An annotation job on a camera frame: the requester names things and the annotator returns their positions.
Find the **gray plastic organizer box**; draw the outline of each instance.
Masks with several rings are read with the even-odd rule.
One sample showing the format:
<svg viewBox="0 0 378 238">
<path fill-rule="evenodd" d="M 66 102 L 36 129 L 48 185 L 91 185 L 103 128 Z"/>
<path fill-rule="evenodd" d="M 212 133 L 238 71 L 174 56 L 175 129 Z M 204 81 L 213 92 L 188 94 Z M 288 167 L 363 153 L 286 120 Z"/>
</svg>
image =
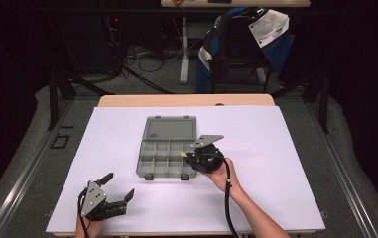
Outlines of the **gray plastic organizer box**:
<svg viewBox="0 0 378 238">
<path fill-rule="evenodd" d="M 140 178 L 195 178 L 196 171 L 185 163 L 181 152 L 191 152 L 195 142 L 193 116 L 152 116 L 146 121 L 136 173 Z"/>
</svg>

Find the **black backdrop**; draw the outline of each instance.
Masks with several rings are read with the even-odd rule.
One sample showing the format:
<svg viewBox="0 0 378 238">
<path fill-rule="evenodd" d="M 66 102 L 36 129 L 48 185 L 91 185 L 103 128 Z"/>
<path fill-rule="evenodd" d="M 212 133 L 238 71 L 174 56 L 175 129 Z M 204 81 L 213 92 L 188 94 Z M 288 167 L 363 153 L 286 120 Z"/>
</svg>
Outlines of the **black backdrop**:
<svg viewBox="0 0 378 238">
<path fill-rule="evenodd" d="M 9 2 L 0 1 L 0 178 L 31 123 L 34 94 L 48 78 L 24 19 Z"/>
<path fill-rule="evenodd" d="M 378 1 L 312 0 L 311 8 L 360 19 L 352 19 L 350 32 L 340 30 L 344 21 L 304 21 L 280 79 L 293 83 L 321 67 L 338 34 L 350 34 L 347 47 L 334 57 L 329 94 L 342 106 L 357 160 L 378 191 Z"/>
</svg>

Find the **person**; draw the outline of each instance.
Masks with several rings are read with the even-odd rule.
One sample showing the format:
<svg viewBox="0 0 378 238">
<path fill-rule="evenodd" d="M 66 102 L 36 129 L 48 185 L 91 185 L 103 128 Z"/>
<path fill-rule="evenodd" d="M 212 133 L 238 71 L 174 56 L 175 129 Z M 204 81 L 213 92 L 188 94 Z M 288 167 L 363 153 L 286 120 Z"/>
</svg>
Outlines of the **person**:
<svg viewBox="0 0 378 238">
<path fill-rule="evenodd" d="M 240 207 L 248 223 L 250 224 L 254 235 L 257 238 L 290 237 L 288 233 L 284 231 L 282 227 L 272 219 L 272 217 L 270 217 L 265 211 L 263 211 L 260 206 L 258 206 L 243 189 L 238 180 L 232 160 L 227 158 L 226 162 L 229 165 L 231 175 L 231 190 L 229 196 Z M 227 172 L 226 165 L 224 163 L 222 163 L 220 168 L 216 171 L 203 175 L 210 178 L 210 180 L 212 180 L 213 183 L 221 191 L 225 191 Z M 104 223 L 104 221 L 89 222 L 89 220 L 87 220 L 86 218 L 84 218 L 84 222 L 86 227 L 88 227 L 88 225 L 90 224 L 88 227 L 88 234 L 91 238 L 96 237 Z M 83 228 L 78 217 L 76 222 L 76 233 L 74 237 L 84 238 Z"/>
</svg>

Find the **desk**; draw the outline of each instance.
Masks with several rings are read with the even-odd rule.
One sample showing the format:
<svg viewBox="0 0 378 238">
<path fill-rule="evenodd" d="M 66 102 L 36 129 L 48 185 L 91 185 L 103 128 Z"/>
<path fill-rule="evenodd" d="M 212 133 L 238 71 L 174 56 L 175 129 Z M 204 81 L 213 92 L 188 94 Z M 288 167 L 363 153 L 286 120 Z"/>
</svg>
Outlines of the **desk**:
<svg viewBox="0 0 378 238">
<path fill-rule="evenodd" d="M 176 7 L 173 0 L 161 0 L 163 7 Z M 208 3 L 207 0 L 185 0 L 180 8 L 233 8 L 233 7 L 252 7 L 260 6 L 267 8 L 298 8 L 309 7 L 309 0 L 232 0 L 231 4 L 223 3 Z M 180 83 L 188 82 L 189 72 L 189 55 L 188 55 L 188 23 L 186 17 L 183 17 L 182 23 L 182 38 L 183 38 L 183 58 L 182 70 L 180 73 Z"/>
<path fill-rule="evenodd" d="M 208 178 L 137 176 L 143 130 L 152 115 L 195 116 L 198 134 L 223 134 L 215 145 L 233 159 L 245 190 L 271 217 L 288 232 L 325 229 L 283 115 L 269 95 L 117 95 L 102 97 L 94 108 L 47 232 L 72 235 L 77 196 L 89 180 L 113 172 L 103 187 L 107 201 L 123 199 L 132 188 L 135 195 L 127 214 L 108 219 L 102 234 L 230 234 L 224 194 Z M 237 232 L 251 233 L 232 200 L 230 210 Z"/>
</svg>

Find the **white tabletop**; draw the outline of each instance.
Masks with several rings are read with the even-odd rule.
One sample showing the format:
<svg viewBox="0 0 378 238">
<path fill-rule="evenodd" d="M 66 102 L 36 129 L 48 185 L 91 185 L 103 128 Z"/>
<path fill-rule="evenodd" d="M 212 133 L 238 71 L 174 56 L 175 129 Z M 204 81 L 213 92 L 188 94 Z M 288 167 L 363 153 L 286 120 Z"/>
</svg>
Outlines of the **white tabletop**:
<svg viewBox="0 0 378 238">
<path fill-rule="evenodd" d="M 97 107 L 71 165 L 47 232 L 74 232 L 77 197 L 89 180 L 113 172 L 102 189 L 107 201 L 122 200 L 132 188 L 127 214 L 106 221 L 106 235 L 229 234 L 224 194 L 208 178 L 139 178 L 136 166 L 148 116 L 195 116 L 197 135 L 221 134 L 216 142 L 234 161 L 240 182 L 283 229 L 325 229 L 315 198 L 277 106 Z M 250 232 L 235 203 L 231 217 L 238 232 Z"/>
</svg>

